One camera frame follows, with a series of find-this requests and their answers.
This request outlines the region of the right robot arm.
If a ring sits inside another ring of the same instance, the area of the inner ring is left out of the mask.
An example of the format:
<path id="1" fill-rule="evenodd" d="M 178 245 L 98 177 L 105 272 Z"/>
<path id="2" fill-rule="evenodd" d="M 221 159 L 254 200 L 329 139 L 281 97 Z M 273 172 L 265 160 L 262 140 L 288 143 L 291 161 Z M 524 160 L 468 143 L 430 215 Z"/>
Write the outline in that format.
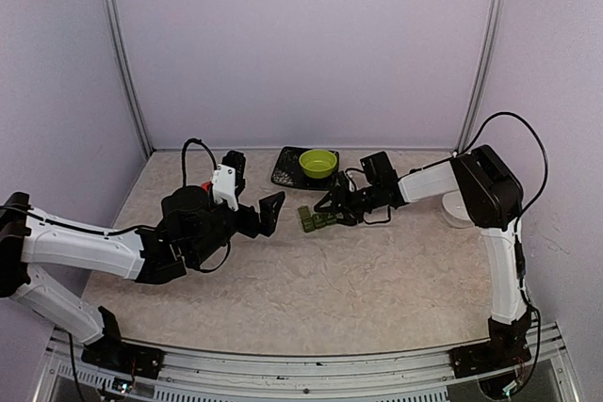
<path id="1" fill-rule="evenodd" d="M 355 187 L 345 171 L 315 205 L 317 213 L 334 215 L 346 226 L 365 222 L 382 207 L 389 211 L 452 192 L 460 194 L 486 247 L 492 284 L 490 340 L 482 360 L 500 368 L 514 357 L 531 324 L 532 308 L 525 292 L 525 256 L 521 233 L 523 188 L 512 171 L 488 145 L 482 145 L 414 169 L 400 176 L 385 152 L 361 159 L 364 188 Z"/>

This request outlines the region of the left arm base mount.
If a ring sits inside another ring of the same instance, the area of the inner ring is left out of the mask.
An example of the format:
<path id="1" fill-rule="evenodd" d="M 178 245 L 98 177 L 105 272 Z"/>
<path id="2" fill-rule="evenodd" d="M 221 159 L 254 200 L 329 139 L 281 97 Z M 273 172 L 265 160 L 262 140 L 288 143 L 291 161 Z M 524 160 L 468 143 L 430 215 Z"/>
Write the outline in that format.
<path id="1" fill-rule="evenodd" d="M 157 379 L 164 356 L 165 353 L 159 348 L 102 338 L 84 346 L 81 359 L 99 368 L 132 377 Z"/>

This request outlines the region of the green pill organizer box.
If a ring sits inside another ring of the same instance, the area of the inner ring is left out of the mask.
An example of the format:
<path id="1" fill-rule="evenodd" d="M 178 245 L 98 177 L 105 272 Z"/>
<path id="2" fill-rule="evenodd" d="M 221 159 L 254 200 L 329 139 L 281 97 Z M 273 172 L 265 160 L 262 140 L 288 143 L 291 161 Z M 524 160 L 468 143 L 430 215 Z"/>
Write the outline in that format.
<path id="1" fill-rule="evenodd" d="M 312 213 L 307 205 L 298 208 L 298 216 L 305 233 L 314 232 L 337 223 L 338 217 L 331 213 Z"/>

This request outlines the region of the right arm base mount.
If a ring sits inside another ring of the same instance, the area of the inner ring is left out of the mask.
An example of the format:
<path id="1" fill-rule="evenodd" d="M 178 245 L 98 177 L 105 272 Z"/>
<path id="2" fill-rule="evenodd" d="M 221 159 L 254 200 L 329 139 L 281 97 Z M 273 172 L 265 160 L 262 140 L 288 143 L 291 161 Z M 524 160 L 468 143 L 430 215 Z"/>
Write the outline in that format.
<path id="1" fill-rule="evenodd" d="M 509 342 L 497 337 L 474 345 L 454 347 L 448 354 L 456 378 L 489 373 L 531 360 L 525 338 Z"/>

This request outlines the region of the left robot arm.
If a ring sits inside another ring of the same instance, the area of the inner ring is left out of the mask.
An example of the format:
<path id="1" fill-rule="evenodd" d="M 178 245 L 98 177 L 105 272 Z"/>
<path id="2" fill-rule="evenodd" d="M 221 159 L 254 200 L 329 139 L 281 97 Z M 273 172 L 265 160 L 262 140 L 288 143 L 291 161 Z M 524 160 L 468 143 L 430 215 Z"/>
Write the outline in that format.
<path id="1" fill-rule="evenodd" d="M 161 285 L 190 270 L 207 273 L 204 263 L 232 238 L 271 236 L 285 193 L 240 203 L 245 188 L 243 153 L 228 152 L 202 185 L 183 183 L 161 203 L 155 226 L 101 229 L 55 217 L 34 208 L 28 194 L 13 193 L 1 207 L 1 295 L 23 304 L 68 331 L 114 369 L 132 359 L 115 315 L 94 307 L 50 277 L 44 264 L 65 265 Z"/>

